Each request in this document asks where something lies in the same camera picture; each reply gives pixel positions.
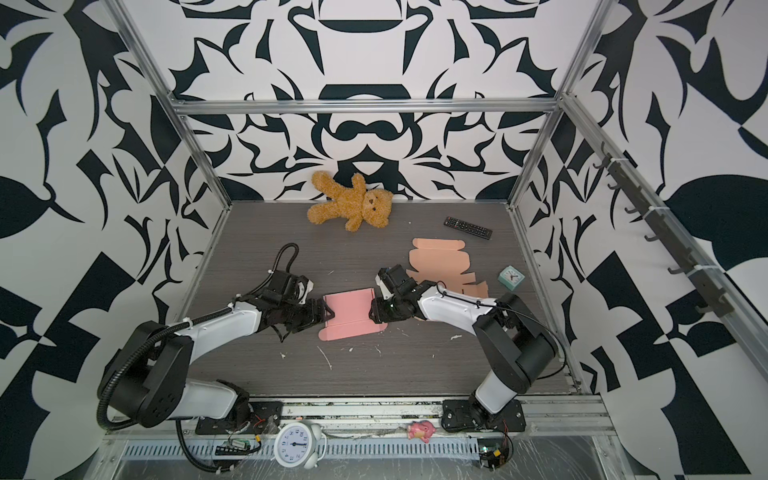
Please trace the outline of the black remote control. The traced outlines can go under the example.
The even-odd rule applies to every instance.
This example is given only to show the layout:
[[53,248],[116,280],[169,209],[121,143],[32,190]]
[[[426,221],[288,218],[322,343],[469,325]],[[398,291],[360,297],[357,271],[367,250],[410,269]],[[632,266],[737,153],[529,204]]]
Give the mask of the black remote control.
[[464,220],[460,220],[450,216],[445,218],[443,225],[450,229],[463,232],[483,240],[490,240],[493,234],[493,231],[489,228],[482,227],[482,226],[479,226],[470,222],[466,222]]

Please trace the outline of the pink cardboard box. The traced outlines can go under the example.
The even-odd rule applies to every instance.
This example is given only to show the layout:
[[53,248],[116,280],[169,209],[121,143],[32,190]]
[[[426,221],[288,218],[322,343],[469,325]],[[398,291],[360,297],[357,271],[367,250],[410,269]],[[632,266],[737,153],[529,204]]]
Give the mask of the pink cardboard box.
[[324,300],[334,317],[325,322],[318,338],[330,342],[383,332],[387,325],[369,318],[374,299],[373,288],[325,295]]

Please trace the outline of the peach flat cardboard box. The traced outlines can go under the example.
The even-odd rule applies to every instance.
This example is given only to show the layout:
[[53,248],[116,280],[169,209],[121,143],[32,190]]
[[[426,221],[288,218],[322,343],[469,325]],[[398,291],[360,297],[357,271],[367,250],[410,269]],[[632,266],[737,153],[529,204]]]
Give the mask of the peach flat cardboard box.
[[462,240],[414,238],[407,274],[417,282],[442,282],[444,288],[473,297],[488,297],[488,285],[470,271],[470,256]]

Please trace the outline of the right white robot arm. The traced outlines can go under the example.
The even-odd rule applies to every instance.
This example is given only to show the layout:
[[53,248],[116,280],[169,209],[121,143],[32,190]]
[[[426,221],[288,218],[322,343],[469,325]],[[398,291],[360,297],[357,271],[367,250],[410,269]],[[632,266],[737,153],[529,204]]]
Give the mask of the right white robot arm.
[[463,295],[435,281],[417,282],[401,265],[380,269],[376,285],[381,293],[369,312],[375,323],[440,322],[474,335],[482,348],[490,372],[467,401],[444,409],[447,431],[493,429],[512,419],[517,397],[565,354],[554,332],[510,292],[497,299]]

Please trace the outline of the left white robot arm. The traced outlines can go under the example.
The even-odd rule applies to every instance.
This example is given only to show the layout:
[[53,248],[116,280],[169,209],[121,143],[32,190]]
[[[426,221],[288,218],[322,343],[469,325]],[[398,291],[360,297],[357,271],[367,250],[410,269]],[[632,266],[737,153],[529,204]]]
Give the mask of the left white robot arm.
[[96,420],[107,432],[133,426],[175,424],[182,453],[200,471],[221,475],[234,470],[232,461],[206,463],[186,443],[183,421],[207,418],[224,421],[234,432],[250,425],[250,395],[224,380],[197,381],[190,366],[202,356],[239,338],[266,329],[281,340],[325,323],[335,313],[322,298],[311,295],[313,283],[274,264],[266,278],[223,308],[171,325],[147,321],[135,328],[123,348],[106,366],[97,388]]

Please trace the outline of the small pink toy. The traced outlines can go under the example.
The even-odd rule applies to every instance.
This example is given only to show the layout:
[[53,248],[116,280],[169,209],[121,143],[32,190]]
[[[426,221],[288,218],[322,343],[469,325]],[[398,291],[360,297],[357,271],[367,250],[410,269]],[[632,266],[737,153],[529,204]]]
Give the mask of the small pink toy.
[[436,432],[436,427],[430,421],[412,422],[407,427],[407,437],[409,440],[420,440],[428,444]]

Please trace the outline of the brown teddy bear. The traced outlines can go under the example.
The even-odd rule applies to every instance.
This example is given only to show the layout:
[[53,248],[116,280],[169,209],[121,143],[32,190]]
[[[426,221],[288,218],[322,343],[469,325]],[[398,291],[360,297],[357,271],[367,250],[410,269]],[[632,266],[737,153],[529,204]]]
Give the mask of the brown teddy bear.
[[393,193],[383,189],[369,190],[360,173],[352,176],[352,186],[337,183],[328,172],[312,175],[312,185],[329,201],[316,204],[307,212],[308,220],[320,225],[329,220],[345,219],[345,230],[356,232],[363,223],[385,228],[392,212]]

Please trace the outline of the green circuit board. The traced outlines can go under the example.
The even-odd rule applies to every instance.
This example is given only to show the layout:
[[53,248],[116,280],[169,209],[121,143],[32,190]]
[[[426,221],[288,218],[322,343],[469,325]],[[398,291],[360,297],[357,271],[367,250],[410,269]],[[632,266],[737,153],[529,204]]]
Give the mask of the green circuit board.
[[509,441],[480,442],[478,446],[480,467],[492,471],[503,467],[514,454],[514,446]]

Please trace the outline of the grey wall hook rail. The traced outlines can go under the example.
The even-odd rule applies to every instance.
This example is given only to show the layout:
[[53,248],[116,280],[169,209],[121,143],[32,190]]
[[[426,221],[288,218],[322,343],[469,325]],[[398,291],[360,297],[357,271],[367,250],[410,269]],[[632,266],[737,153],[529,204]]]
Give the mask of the grey wall hook rail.
[[609,188],[622,192],[629,200],[630,206],[625,212],[642,219],[651,229],[645,240],[661,243],[674,260],[675,265],[667,269],[668,273],[685,276],[700,294],[704,305],[697,310],[720,318],[733,313],[735,308],[727,287],[719,278],[720,269],[697,250],[693,237],[630,160],[606,153],[596,167],[612,178]]

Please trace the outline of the small teal alarm clock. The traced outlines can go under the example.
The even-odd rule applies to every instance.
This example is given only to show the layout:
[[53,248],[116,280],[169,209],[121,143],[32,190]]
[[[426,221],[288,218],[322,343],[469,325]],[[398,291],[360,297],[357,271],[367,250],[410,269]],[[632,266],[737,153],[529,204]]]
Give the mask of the small teal alarm clock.
[[510,292],[518,288],[526,276],[513,266],[505,267],[498,275],[498,281]]

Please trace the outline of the white round alarm clock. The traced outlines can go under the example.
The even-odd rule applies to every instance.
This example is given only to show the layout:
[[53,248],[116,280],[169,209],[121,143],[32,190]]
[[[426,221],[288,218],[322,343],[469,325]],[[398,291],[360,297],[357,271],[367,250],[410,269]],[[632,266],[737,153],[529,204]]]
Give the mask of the white round alarm clock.
[[305,421],[286,423],[274,439],[273,453],[285,468],[315,468],[329,449],[328,437],[319,425]]

